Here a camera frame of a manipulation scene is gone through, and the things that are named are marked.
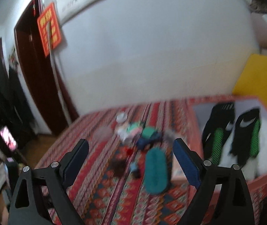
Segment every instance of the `wooden floor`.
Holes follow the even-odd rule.
[[[28,166],[32,169],[38,164],[39,160],[46,153],[46,151],[52,146],[57,138],[51,135],[38,135],[36,140],[32,140],[26,144],[26,146],[21,150],[21,153],[25,157]],[[0,222],[2,221],[3,216],[6,216],[5,203],[0,193]]]

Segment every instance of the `yellow pillow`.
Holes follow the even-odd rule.
[[[232,94],[257,96],[267,106],[267,56],[250,56]]]

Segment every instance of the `metal pivot bolt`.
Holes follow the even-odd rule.
[[[58,162],[53,162],[52,164],[50,164],[51,167],[57,167],[59,165]]]
[[[239,167],[239,165],[237,165],[237,164],[234,164],[234,165],[233,165],[233,169],[234,169],[234,170],[239,170],[239,169],[240,169],[240,167]]]
[[[29,166],[25,166],[22,170],[23,170],[23,172],[27,172],[29,169],[30,169]]]
[[[209,167],[209,166],[211,166],[211,161],[209,161],[209,160],[205,160],[205,161],[203,162],[203,164],[204,164],[205,166]]]

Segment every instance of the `orange sign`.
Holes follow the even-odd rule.
[[[54,9],[54,3],[52,2],[45,11],[37,19],[40,37],[44,49],[45,57],[49,54],[48,36],[47,36],[47,24],[51,25],[51,44],[52,48],[56,48],[61,42],[61,32],[57,21],[57,15]]]

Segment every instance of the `brown door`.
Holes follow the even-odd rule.
[[[33,3],[29,4],[15,27],[16,49],[22,73],[37,108],[53,134],[66,127],[49,57],[45,58]]]

